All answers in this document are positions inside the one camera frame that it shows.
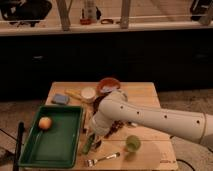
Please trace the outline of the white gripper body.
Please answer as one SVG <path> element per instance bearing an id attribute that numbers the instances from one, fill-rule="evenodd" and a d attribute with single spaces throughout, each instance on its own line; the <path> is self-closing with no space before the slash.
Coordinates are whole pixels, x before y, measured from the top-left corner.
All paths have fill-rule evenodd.
<path id="1" fill-rule="evenodd" d="M 89 128 L 98 136 L 105 136 L 112 125 L 112 120 L 97 112 L 89 120 Z"/>

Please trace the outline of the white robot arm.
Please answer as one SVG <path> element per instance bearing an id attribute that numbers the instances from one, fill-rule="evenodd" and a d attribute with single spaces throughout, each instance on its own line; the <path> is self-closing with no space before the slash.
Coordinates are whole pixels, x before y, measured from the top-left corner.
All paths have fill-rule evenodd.
<path id="1" fill-rule="evenodd" d="M 104 136 L 115 121 L 133 122 L 213 149 L 213 115 L 137 106 L 116 90 L 102 99 L 89 126 L 96 135 Z"/>

